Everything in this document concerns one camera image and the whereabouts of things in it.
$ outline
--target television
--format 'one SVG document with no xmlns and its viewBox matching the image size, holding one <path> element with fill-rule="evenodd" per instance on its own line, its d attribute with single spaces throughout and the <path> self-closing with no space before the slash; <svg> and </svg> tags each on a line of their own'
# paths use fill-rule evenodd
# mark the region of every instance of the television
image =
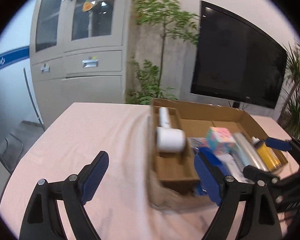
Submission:
<svg viewBox="0 0 300 240">
<path fill-rule="evenodd" d="M 263 30 L 201 1 L 191 93 L 275 108 L 287 53 Z"/>
</svg>

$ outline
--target cardboard box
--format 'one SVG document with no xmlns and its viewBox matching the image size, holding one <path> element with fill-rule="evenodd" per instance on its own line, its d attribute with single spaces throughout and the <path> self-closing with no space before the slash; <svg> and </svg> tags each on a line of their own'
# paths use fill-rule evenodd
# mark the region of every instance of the cardboard box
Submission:
<svg viewBox="0 0 300 240">
<path fill-rule="evenodd" d="M 188 142 L 181 154 L 183 159 L 160 159 L 162 157 L 156 149 L 155 131 L 158 126 L 158 107 L 161 106 L 176 109 L 175 124 L 187 137 L 205 137 L 210 126 L 225 127 L 231 133 L 242 132 L 250 141 L 252 136 L 260 139 L 268 137 L 260 125 L 243 110 L 154 98 L 149 121 L 147 191 L 153 207 L 160 210 L 198 208 L 212 204 L 208 196 L 192 196 L 191 188 L 198 181 L 198 177 L 194 170 L 194 153 Z M 281 151 L 274 150 L 274 153 L 282 165 L 288 163 Z"/>
</svg>

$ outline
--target cabinet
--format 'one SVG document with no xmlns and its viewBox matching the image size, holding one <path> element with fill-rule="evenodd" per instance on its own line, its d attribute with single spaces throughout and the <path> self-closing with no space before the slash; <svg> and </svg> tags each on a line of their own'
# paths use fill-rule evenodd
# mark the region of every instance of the cabinet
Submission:
<svg viewBox="0 0 300 240">
<path fill-rule="evenodd" d="M 37 0 L 30 63 L 46 127 L 73 102 L 125 102 L 134 22 L 131 0 Z"/>
</svg>

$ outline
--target silver cylinder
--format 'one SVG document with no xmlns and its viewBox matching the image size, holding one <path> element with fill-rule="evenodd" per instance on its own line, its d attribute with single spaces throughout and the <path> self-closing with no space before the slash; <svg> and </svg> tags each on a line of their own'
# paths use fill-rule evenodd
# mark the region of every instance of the silver cylinder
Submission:
<svg viewBox="0 0 300 240">
<path fill-rule="evenodd" d="M 245 166 L 251 165 L 263 171 L 269 171 L 255 148 L 246 139 L 242 133 L 233 133 L 233 138 L 237 143 L 237 149 L 231 151 L 231 155 L 235 159 L 241 171 Z"/>
</svg>

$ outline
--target metal bolt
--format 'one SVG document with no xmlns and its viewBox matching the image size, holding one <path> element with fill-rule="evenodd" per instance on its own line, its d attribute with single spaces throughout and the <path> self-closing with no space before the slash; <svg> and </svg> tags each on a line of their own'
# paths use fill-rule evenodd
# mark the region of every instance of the metal bolt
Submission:
<svg viewBox="0 0 300 240">
<path fill-rule="evenodd" d="M 282 200 L 283 200 L 283 196 L 279 196 L 275 199 L 275 202 L 279 204 L 282 202 Z"/>
<path fill-rule="evenodd" d="M 271 182 L 272 182 L 273 184 L 276 184 L 276 183 L 278 182 L 278 180 L 279 180 L 278 178 L 273 178 Z"/>
<path fill-rule="evenodd" d="M 45 184 L 46 180 L 45 179 L 39 179 L 38 180 L 38 185 L 43 185 Z"/>
<path fill-rule="evenodd" d="M 234 177 L 232 177 L 232 176 L 226 176 L 226 181 L 232 182 L 232 181 L 234 181 Z"/>
<path fill-rule="evenodd" d="M 77 179 L 77 177 L 78 177 L 77 175 L 72 174 L 69 176 L 69 181 L 75 181 Z"/>
<path fill-rule="evenodd" d="M 258 180 L 257 183 L 260 187 L 263 187 L 265 185 L 265 182 L 263 180 Z"/>
</svg>

